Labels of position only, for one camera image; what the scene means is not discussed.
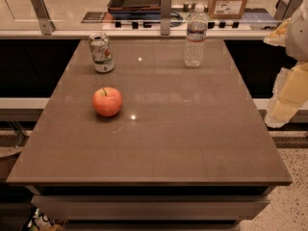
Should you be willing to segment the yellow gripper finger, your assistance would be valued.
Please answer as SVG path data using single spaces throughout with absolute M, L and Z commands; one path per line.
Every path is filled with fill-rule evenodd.
M 308 63 L 297 62 L 294 67 L 282 67 L 277 74 L 269 100 L 265 123 L 281 128 L 308 101 Z
M 285 46 L 286 34 L 290 21 L 290 18 L 284 20 L 273 32 L 263 39 L 263 42 L 272 46 Z

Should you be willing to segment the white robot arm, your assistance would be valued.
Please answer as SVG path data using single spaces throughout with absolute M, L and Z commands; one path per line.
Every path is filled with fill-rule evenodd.
M 296 60 L 291 69 L 282 67 L 277 74 L 267 107 L 266 125 L 280 128 L 308 101 L 308 0 L 303 0 L 290 18 L 268 34 L 264 43 L 283 46 L 286 54 Z

